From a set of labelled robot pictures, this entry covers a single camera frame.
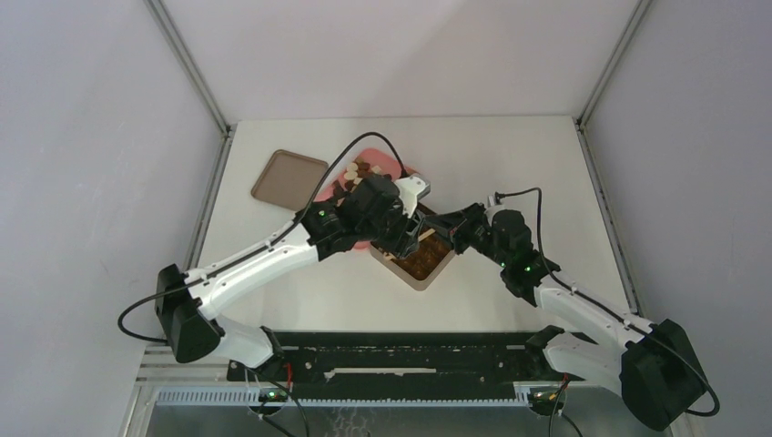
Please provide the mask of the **gold chocolate box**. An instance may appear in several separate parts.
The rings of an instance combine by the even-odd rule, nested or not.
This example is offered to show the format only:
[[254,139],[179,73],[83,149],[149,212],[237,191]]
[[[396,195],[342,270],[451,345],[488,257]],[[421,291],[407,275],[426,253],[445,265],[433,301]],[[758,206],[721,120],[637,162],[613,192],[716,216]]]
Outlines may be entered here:
[[424,225],[419,246],[405,259],[397,259],[371,243],[370,254],[387,270],[416,291],[425,291],[455,256],[452,247],[434,229]]

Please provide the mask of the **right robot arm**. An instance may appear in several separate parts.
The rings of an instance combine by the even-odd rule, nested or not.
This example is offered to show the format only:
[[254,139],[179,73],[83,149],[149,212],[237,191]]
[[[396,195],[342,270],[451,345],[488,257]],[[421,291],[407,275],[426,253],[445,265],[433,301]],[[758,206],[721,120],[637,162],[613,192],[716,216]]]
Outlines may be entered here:
[[567,321],[580,333],[555,326],[541,330],[525,358],[527,370],[548,379],[568,373],[618,395],[646,427],[661,432],[709,392],[708,382],[686,331],[620,310],[589,290],[568,285],[560,266],[546,258],[523,214],[475,203],[451,213],[429,215],[425,224],[462,254],[467,249],[501,268],[514,297]]

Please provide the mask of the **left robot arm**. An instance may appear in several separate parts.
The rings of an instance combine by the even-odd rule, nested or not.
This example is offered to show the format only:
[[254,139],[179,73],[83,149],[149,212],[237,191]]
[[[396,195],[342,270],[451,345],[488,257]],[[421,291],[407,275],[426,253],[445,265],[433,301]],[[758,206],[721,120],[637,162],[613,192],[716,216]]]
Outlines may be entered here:
[[224,316],[226,308],[263,285],[332,255],[373,242],[396,257],[418,248],[417,209],[431,184],[418,174],[390,180],[372,175],[340,198],[312,201],[268,238],[204,268],[172,264],[157,275],[155,312],[178,363],[208,356],[238,361],[264,380],[285,359],[272,331]]

